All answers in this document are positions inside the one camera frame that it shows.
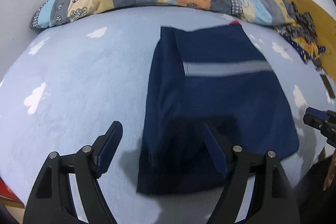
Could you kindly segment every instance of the silver bolt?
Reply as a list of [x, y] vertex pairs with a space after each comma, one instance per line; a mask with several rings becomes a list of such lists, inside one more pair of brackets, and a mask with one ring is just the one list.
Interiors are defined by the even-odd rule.
[[270, 158], [274, 158], [275, 157], [275, 153], [273, 151], [268, 151], [267, 152], [267, 155], [270, 157]]
[[56, 158], [57, 157], [57, 152], [51, 152], [49, 154], [49, 158], [53, 159], [53, 158]]
[[242, 149], [242, 147], [241, 146], [239, 146], [239, 145], [235, 145], [234, 147], [233, 147], [233, 151], [234, 152], [241, 152], [243, 149]]
[[90, 152], [90, 151], [91, 151], [91, 146], [89, 146], [89, 145], [85, 145], [85, 146], [82, 148], [82, 151], [83, 151], [84, 153]]

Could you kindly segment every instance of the wooden bed frame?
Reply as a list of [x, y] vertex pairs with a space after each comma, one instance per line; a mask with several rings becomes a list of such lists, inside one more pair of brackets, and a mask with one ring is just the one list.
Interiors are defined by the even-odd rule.
[[327, 48], [320, 58], [322, 66], [336, 82], [336, 21], [312, 0], [287, 1], [295, 2], [300, 13], [310, 13], [316, 28], [318, 44]]

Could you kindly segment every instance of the dark blue cloth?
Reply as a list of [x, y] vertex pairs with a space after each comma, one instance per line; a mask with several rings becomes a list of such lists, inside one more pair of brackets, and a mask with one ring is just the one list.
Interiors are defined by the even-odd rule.
[[234, 145], [283, 159], [299, 141], [288, 101], [272, 70], [188, 76], [184, 63], [266, 62], [240, 25], [186, 32], [162, 27], [148, 81], [137, 191], [192, 193], [221, 186], [201, 135], [211, 120]]

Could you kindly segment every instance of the red object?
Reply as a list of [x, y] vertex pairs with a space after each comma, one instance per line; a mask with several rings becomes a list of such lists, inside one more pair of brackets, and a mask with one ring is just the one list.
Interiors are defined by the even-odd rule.
[[0, 196], [20, 201], [18, 197], [12, 192], [12, 190], [3, 182], [1, 178], [0, 178]]
[[238, 21], [234, 20], [234, 21], [231, 21], [229, 23], [229, 25], [240, 25], [240, 23]]

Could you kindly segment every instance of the mattress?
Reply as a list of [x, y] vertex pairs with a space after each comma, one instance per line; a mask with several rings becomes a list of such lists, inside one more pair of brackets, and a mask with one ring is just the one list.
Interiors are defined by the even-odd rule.
[[[137, 7], [41, 32], [0, 84], [1, 178], [26, 203], [51, 151], [75, 153], [116, 120], [123, 125], [123, 138], [108, 172], [98, 181], [116, 221], [205, 223], [222, 188], [178, 196], [136, 193], [148, 76], [161, 26], [196, 30], [232, 20], [180, 7]], [[305, 65], [280, 35], [250, 23], [241, 25], [276, 73], [291, 107], [300, 147], [282, 164], [294, 186], [326, 143], [319, 131], [303, 124], [306, 107], [336, 107], [313, 64]], [[253, 179], [237, 220], [246, 216]], [[79, 218], [85, 220], [74, 176], [71, 184]]]

